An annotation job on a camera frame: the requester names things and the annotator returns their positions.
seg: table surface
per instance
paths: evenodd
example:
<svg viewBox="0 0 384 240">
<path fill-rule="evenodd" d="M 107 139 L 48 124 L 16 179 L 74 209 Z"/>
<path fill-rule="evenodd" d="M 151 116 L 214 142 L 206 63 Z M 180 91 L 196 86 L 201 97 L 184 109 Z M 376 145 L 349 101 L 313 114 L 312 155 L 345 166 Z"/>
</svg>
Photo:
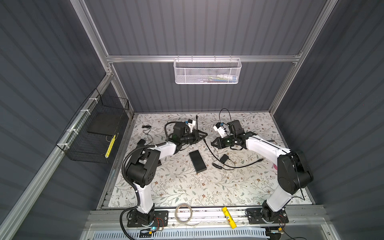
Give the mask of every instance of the table surface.
<svg viewBox="0 0 384 240">
<path fill-rule="evenodd" d="M 220 158 L 227 154 L 236 166 L 245 165 L 262 158 L 257 152 L 247 149 L 241 151 L 225 148 L 215 150 L 210 146 L 211 141 L 219 136 L 213 130 L 219 121 L 218 113 L 199 113 L 199 130 L 208 133 L 206 138 L 212 152 Z M 136 147 L 143 138 L 149 143 L 150 137 L 142 131 L 142 125 L 151 125 L 150 135 L 153 143 L 165 140 L 164 125 L 170 121 L 186 121 L 195 119 L 196 114 L 139 114 L 129 140 L 127 153 Z M 221 113 L 221 121 L 229 122 L 228 113 Z M 279 146 L 284 146 L 270 113 L 231 113 L 232 120 L 239 120 L 244 130 L 258 133 L 266 140 L 274 140 Z M 173 124 L 167 128 L 173 132 Z M 199 150 L 207 170 L 196 173 L 188 155 Z M 157 168 L 151 182 L 152 199 L 157 207 L 175 207 L 181 203 L 191 206 L 243 206 L 261 205 L 274 191 L 277 183 L 277 170 L 272 162 L 263 160 L 251 166 L 231 171 L 219 170 L 212 166 L 215 159 L 208 151 L 205 143 L 188 146 L 172 156 L 161 159 L 162 165 Z M 294 198 L 288 204 L 312 204 L 305 189 L 305 200 Z M 130 207 L 136 205 L 136 197 L 132 187 L 124 181 L 121 172 L 117 177 L 115 187 L 109 202 L 109 207 Z"/>
</svg>

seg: white mesh basket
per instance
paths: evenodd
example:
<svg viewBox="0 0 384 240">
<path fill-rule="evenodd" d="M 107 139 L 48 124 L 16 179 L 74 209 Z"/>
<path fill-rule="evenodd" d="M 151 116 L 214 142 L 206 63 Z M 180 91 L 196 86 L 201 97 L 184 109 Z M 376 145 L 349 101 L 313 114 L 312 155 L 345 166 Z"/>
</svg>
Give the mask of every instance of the white mesh basket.
<svg viewBox="0 0 384 240">
<path fill-rule="evenodd" d="M 195 58 L 190 61 L 180 61 L 175 58 L 175 82 L 177 84 L 236 84 L 238 83 L 241 61 L 228 61 Z"/>
</svg>

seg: white cable tray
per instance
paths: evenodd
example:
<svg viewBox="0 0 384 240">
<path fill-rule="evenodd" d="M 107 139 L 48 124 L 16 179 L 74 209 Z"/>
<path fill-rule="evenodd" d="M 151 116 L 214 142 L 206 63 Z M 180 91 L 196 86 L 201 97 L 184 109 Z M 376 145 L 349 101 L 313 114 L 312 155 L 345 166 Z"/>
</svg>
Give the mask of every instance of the white cable tray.
<svg viewBox="0 0 384 240">
<path fill-rule="evenodd" d="M 189 61 L 175 58 L 173 66 L 177 84 L 237 84 L 242 65 L 239 58 L 191 57 Z"/>
<path fill-rule="evenodd" d="M 127 233 L 134 239 L 139 238 L 140 230 L 127 230 Z M 204 239 L 204 238 L 263 238 L 269 239 L 265 234 L 265 228 L 259 227 L 238 227 L 232 228 L 186 228 L 186 229 L 164 229 L 155 232 L 148 240 L 169 240 L 169 239 Z M 121 230 L 95 231 L 93 240 L 125 240 L 128 239 Z"/>
</svg>

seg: gray wall panel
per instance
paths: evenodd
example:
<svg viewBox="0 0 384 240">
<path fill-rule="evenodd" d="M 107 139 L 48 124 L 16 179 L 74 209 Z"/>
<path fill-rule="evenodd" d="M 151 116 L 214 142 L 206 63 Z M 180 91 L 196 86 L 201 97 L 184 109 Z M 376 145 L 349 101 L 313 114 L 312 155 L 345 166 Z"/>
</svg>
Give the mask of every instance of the gray wall panel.
<svg viewBox="0 0 384 240">
<path fill-rule="evenodd" d="M 2 222 L 105 71 L 69 1 L 0 1 L 0 15 Z M 77 239 L 110 167 L 64 159 L 14 239 Z"/>
<path fill-rule="evenodd" d="M 343 239 L 382 237 L 383 11 L 383 1 L 339 1 L 275 114 Z"/>
<path fill-rule="evenodd" d="M 110 55 L 297 54 L 324 3 L 86 0 Z"/>
<path fill-rule="evenodd" d="M 114 63 L 136 112 L 268 110 L 291 63 L 243 63 L 238 84 L 176 84 L 172 63 Z"/>
</svg>

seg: yellow tube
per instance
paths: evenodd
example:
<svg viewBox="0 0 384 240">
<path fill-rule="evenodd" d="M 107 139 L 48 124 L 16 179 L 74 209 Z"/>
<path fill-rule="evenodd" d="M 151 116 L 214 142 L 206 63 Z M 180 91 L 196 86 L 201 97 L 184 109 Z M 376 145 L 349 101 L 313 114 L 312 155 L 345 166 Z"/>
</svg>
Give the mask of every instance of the yellow tube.
<svg viewBox="0 0 384 240">
<path fill-rule="evenodd" d="M 229 225 L 231 225 L 231 228 L 234 229 L 235 227 L 237 227 L 235 221 L 233 220 L 233 218 L 229 214 L 227 207 L 223 208 L 223 213 L 225 215 L 225 218 L 228 220 Z"/>
</svg>

